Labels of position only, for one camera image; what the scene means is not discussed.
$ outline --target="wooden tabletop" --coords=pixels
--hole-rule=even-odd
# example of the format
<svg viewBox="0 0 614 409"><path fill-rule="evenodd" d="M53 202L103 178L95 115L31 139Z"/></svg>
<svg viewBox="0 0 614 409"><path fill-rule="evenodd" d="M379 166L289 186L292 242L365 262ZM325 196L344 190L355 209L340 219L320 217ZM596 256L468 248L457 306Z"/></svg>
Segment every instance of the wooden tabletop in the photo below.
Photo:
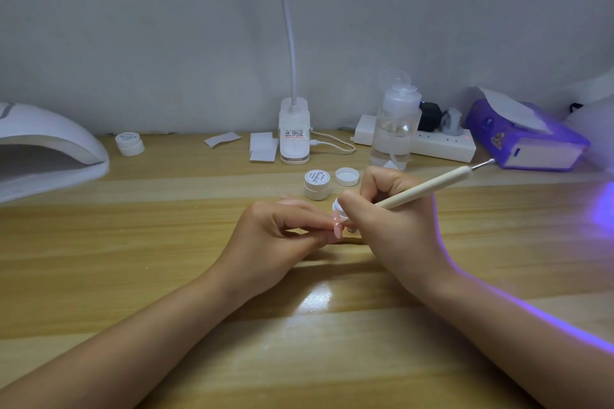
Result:
<svg viewBox="0 0 614 409"><path fill-rule="evenodd" d="M346 139L349 134L340 132ZM0 386L135 312L213 263L246 205L302 195L303 175L363 170L313 149L307 165L250 163L249 137L144 136L111 172L0 206ZM476 162L486 156L483 152ZM423 178L458 164L412 157ZM333 193L342 187L333 183ZM335 195L317 202L330 210ZM438 193L441 233L470 273L614 341L614 182L476 172ZM537 406L404 291L366 246L329 246L230 316L154 390L147 408Z"/></svg>

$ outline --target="power strip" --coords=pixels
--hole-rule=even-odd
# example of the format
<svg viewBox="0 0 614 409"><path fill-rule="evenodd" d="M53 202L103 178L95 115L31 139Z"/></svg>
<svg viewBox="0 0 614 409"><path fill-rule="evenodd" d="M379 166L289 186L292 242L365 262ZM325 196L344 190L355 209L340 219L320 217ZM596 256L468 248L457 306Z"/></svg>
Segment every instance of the power strip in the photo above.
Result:
<svg viewBox="0 0 614 409"><path fill-rule="evenodd" d="M411 141L411 153L421 156L446 158L457 162L471 162L475 143L471 131L463 128L460 136L449 136L439 131L416 131Z"/></svg>
<svg viewBox="0 0 614 409"><path fill-rule="evenodd" d="M355 144L370 146L375 133L376 117L363 115L360 117L354 137L349 138ZM460 136L449 136L439 131L428 133L416 131L411 142L411 153L421 156L430 156L456 160L457 162L471 162L475 154L475 143L469 130L463 128Z"/></svg>

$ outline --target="metal tip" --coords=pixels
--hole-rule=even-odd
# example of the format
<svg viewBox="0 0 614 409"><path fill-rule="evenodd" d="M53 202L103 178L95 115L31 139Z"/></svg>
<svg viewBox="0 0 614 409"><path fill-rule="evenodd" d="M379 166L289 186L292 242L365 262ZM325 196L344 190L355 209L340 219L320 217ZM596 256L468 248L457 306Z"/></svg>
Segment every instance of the metal tip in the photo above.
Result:
<svg viewBox="0 0 614 409"><path fill-rule="evenodd" d="M480 168L480 166L485 166L485 165L488 165L488 164L492 164L494 161L495 161L495 159L491 158L490 160L487 160L486 162L482 162L481 164L472 166L471 169L472 170L477 170L478 168Z"/></svg>

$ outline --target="white wall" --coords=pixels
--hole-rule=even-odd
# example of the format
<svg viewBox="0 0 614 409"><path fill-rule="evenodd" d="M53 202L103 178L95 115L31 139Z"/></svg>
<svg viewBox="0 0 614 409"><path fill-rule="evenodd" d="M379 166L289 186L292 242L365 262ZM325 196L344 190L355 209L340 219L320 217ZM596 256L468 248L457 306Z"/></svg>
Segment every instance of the white wall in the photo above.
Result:
<svg viewBox="0 0 614 409"><path fill-rule="evenodd" d="M614 65L614 0L290 0L315 127L373 112L380 66L447 106L479 84L544 103ZM279 0L0 0L0 100L90 130L274 129Z"/></svg>

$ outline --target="uv nail lamp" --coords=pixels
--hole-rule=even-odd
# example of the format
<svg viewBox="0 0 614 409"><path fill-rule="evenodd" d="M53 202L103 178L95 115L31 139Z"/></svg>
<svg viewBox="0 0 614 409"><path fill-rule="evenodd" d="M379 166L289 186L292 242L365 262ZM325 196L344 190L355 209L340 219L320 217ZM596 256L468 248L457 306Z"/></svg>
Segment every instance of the uv nail lamp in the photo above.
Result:
<svg viewBox="0 0 614 409"><path fill-rule="evenodd" d="M33 105L0 102L0 204L109 171L109 155L85 128Z"/></svg>

